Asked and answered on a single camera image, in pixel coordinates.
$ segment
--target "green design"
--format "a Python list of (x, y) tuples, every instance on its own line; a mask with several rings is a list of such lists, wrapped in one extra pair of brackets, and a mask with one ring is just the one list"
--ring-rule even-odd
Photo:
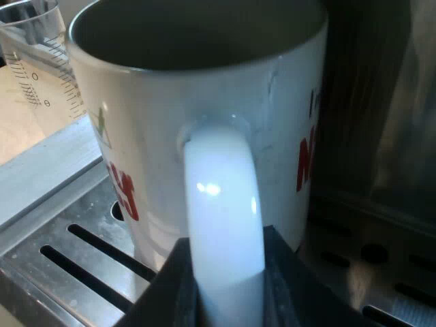
[(103, 138), (103, 132), (104, 132), (104, 116), (103, 116), (103, 109), (102, 107), (98, 110), (98, 127), (97, 127), (98, 134), (100, 134), (100, 137)]

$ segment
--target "mug handle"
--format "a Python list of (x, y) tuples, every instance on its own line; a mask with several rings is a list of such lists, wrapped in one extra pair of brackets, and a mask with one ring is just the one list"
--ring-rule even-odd
[(232, 127), (204, 127), (185, 143), (184, 157), (191, 258), (204, 313), (208, 320), (220, 320), (213, 317), (220, 312), (255, 326), (250, 320), (263, 305), (265, 260), (249, 145)]

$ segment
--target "metal grate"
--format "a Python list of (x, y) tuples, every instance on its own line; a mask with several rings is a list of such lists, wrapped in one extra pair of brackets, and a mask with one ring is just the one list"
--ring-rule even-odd
[(106, 178), (3, 256), (85, 326), (112, 326), (155, 275), (110, 214), (115, 199)]
[[(368, 319), (421, 327), (436, 326), (434, 248), (429, 236), (316, 198), (298, 255)], [(135, 260), (107, 177), (0, 257), (0, 286), (47, 326), (112, 326), (154, 275)]]
[(436, 240), (313, 199), (298, 255), (351, 307), (380, 326), (436, 326)]

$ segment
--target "coffee machine drip tray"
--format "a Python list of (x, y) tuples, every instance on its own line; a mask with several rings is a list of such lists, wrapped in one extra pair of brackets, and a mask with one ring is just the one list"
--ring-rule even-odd
[[(312, 198), (298, 256), (368, 319), (419, 327), (436, 325), (435, 248), (430, 236)], [(28, 326), (112, 326), (155, 276), (135, 259), (102, 162), (0, 230), (0, 250), (0, 304)]]

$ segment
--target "measuring glass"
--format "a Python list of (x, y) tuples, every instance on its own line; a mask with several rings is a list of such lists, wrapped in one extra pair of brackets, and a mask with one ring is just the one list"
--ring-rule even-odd
[(64, 38), (56, 0), (0, 7), (3, 57), (46, 136), (86, 114)]

